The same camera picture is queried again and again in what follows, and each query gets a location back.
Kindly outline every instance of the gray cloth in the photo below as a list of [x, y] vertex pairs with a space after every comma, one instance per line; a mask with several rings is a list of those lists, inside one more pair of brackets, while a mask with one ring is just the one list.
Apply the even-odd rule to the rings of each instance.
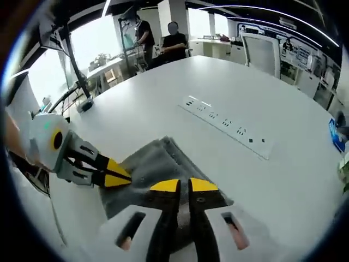
[[[181, 194], [178, 212], [178, 229], [173, 251], [192, 242], [190, 236], [190, 213], [188, 204], [188, 179], [210, 179], [179, 149], [172, 138], [154, 140], [121, 163], [132, 176], [132, 183], [117, 189], [100, 189], [103, 207], [108, 219], [127, 206], [141, 205], [150, 187], [160, 181], [178, 178]], [[233, 201], [224, 194], [228, 205]]]

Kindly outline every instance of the ceiling light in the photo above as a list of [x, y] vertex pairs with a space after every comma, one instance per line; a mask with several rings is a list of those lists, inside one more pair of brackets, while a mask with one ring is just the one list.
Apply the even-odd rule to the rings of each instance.
[[108, 7], [109, 7], [109, 5], [110, 5], [110, 1], [111, 1], [111, 0], [107, 0], [107, 1], [105, 2], [104, 8], [103, 8], [103, 12], [102, 12], [102, 17], [104, 17], [105, 14], [107, 13]]
[[304, 24], [306, 24], [307, 26], [310, 26], [312, 29], [318, 31], [320, 34], [322, 34], [324, 37], [326, 37], [328, 40], [330, 40], [333, 44], [335, 44], [337, 47], [339, 47], [339, 44], [337, 44], [331, 37], [329, 37], [328, 35], [326, 35], [324, 32], [322, 32], [320, 29], [316, 28], [315, 26], [303, 21], [302, 19], [299, 19], [297, 17], [294, 17], [292, 15], [289, 14], [285, 14], [283, 12], [280, 11], [276, 11], [273, 9], [268, 9], [268, 8], [264, 8], [264, 7], [253, 7], [253, 6], [249, 6], [249, 5], [216, 5], [216, 6], [212, 6], [212, 7], [203, 7], [203, 8], [199, 8], [199, 10], [203, 10], [203, 9], [209, 9], [209, 8], [222, 8], [222, 7], [241, 7], [241, 8], [253, 8], [253, 9], [259, 9], [259, 10], [265, 10], [265, 11], [270, 11], [270, 12], [274, 12], [274, 13], [278, 13], [280, 15], [285, 15], [288, 17], [291, 17], [299, 22], [302, 22]]
[[269, 24], [269, 25], [278, 26], [278, 27], [281, 27], [281, 28], [290, 30], [290, 31], [293, 32], [293, 33], [297, 33], [297, 34], [301, 35], [302, 37], [308, 39], [309, 41], [312, 41], [313, 43], [317, 44], [319, 47], [322, 47], [322, 45], [320, 45], [318, 42], [315, 42], [315, 41], [312, 40], [311, 38], [309, 38], [309, 37], [307, 37], [307, 36], [305, 36], [305, 35], [303, 35], [303, 34], [301, 34], [301, 33], [298, 33], [297, 31], [292, 30], [292, 29], [290, 29], [290, 28], [288, 28], [288, 27], [286, 27], [286, 26], [281, 26], [281, 25], [278, 25], [278, 24], [276, 24], [276, 23], [270, 23], [270, 22], [265, 22], [265, 21], [263, 21], [263, 20], [251, 19], [251, 18], [243, 18], [243, 17], [227, 17], [227, 18], [231, 18], [231, 19], [243, 19], [243, 20], [248, 20], [248, 21], [263, 22], [263, 23], [267, 23], [267, 24]]

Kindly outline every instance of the window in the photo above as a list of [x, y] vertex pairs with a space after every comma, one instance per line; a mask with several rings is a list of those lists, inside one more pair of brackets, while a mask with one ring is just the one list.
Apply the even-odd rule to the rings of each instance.
[[191, 8], [188, 9], [188, 12], [190, 35], [197, 38], [202, 38], [204, 35], [211, 35], [208, 12]]
[[96, 19], [72, 31], [71, 44], [79, 70], [88, 68], [100, 53], [115, 56], [122, 52], [111, 15]]
[[65, 91], [67, 85], [64, 71], [59, 60], [58, 51], [47, 49], [31, 66], [29, 83], [39, 105], [43, 104], [44, 97], [53, 99]]
[[228, 18], [223, 15], [214, 14], [214, 26], [216, 34], [229, 36]]

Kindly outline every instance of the power strip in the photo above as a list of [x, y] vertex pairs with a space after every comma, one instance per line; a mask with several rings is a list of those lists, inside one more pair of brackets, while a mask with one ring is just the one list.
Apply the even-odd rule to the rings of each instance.
[[257, 132], [247, 130], [240, 121], [221, 115], [210, 104], [192, 96], [186, 97], [179, 106], [237, 140], [265, 160], [269, 159], [274, 143], [264, 136], [255, 135]]

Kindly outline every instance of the white cabinet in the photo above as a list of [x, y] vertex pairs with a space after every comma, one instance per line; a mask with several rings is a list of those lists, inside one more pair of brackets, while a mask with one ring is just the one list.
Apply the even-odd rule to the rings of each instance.
[[203, 56], [203, 42], [191, 41], [189, 47], [192, 49], [191, 56]]
[[230, 61], [238, 64], [246, 64], [246, 55], [243, 46], [231, 45]]
[[212, 44], [212, 57], [230, 60], [230, 44], [225, 43], [214, 43]]
[[311, 99], [314, 98], [319, 83], [320, 78], [304, 70], [299, 70], [296, 85]]

